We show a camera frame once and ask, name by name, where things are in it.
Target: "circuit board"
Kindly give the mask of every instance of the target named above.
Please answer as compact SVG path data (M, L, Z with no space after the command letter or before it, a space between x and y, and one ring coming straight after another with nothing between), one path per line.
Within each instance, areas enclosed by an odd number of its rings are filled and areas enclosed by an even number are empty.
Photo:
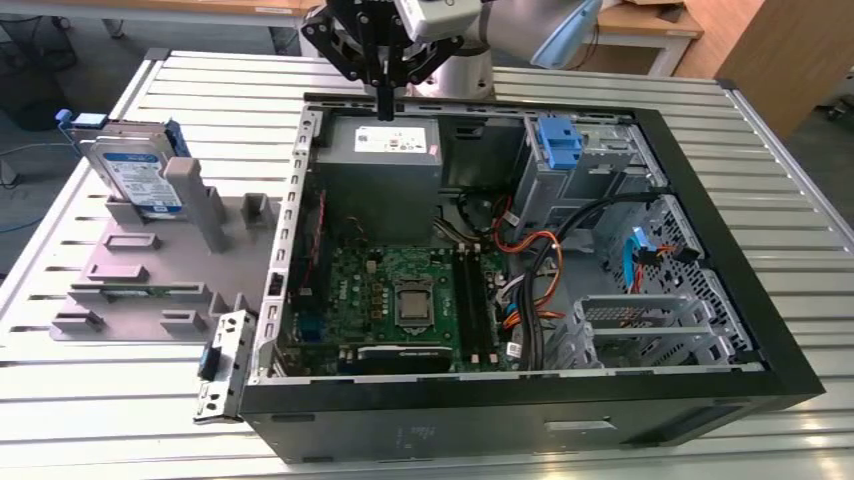
M418 345L451 348L453 371L495 371L501 365L463 361L451 249L422 247L339 248L334 252L328 309L299 319L302 364L311 375L335 375L336 346ZM483 288L503 272L503 255L479 255ZM402 295L418 289L429 324L402 324ZM495 322L491 322L495 342Z

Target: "ram slot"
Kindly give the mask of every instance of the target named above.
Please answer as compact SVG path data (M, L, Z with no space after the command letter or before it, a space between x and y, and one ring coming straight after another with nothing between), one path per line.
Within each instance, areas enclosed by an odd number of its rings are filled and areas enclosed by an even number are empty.
M471 363L489 363L495 358L495 348L483 269L481 257L471 252L454 255L454 290L462 357Z

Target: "blue drive latch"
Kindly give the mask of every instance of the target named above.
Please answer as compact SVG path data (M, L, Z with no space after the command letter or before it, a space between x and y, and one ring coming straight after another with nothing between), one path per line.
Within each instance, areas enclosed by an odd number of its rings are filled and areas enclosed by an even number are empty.
M582 158L585 142L570 117L542 116L538 125L549 166L555 170L574 170Z

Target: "metal bracket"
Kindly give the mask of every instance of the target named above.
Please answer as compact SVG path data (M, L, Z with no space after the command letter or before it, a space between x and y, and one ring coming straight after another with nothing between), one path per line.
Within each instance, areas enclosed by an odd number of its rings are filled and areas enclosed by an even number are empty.
M199 361L199 407L196 424L240 423L238 416L243 386L250 371L250 353L255 337L255 315L247 310L219 318L214 340Z

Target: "wooden table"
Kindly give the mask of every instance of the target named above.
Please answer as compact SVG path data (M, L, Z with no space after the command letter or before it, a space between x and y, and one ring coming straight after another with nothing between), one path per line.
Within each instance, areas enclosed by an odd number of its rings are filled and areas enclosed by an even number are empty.
M155 20L266 27L298 27L324 0L6 0L0 13L122 20ZM657 18L658 8L623 4L599 14L599 43L659 49L649 74L670 76L703 29L685 12L678 23ZM116 23L104 22L111 35Z
M625 3L599 13L599 43L659 49L649 75L669 77L682 60L691 41L703 28L687 12L671 23L658 18L655 6Z

